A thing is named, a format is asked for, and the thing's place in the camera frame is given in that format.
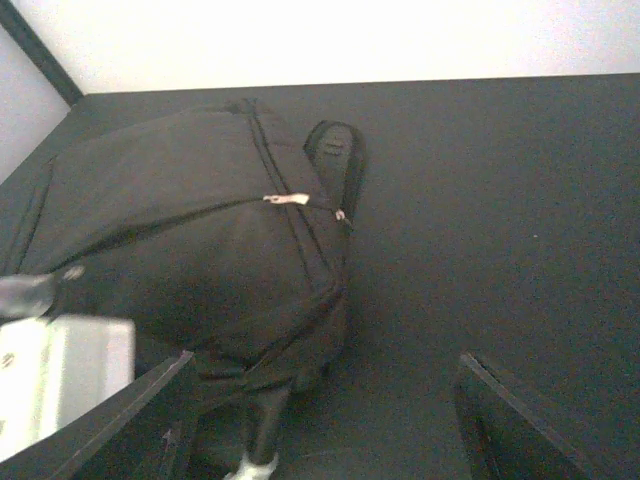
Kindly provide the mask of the black student bag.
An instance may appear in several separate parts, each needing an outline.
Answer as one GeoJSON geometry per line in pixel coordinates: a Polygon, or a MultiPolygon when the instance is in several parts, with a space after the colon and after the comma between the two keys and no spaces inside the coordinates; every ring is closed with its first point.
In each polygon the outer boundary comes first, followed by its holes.
{"type": "Polygon", "coordinates": [[[139,370],[190,351],[202,411],[246,403],[239,479],[267,479],[290,397],[346,337],[354,126],[303,144],[263,103],[199,106],[76,142],[1,186],[1,274],[47,276],[52,315],[134,321],[139,370]]]}

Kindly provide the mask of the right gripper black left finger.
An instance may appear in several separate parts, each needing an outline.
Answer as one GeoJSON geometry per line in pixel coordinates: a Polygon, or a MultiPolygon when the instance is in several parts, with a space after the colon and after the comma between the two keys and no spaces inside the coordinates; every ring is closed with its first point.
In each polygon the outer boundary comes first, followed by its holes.
{"type": "Polygon", "coordinates": [[[194,354],[184,351],[3,461],[1,477],[184,479],[194,435],[194,354]]]}

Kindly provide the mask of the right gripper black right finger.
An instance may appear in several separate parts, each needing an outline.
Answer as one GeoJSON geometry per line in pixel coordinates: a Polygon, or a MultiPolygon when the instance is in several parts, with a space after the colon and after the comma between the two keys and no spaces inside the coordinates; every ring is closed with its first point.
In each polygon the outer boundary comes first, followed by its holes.
{"type": "Polygon", "coordinates": [[[454,403],[473,479],[598,479],[600,467],[551,423],[541,398],[471,353],[458,360],[454,403]]]}

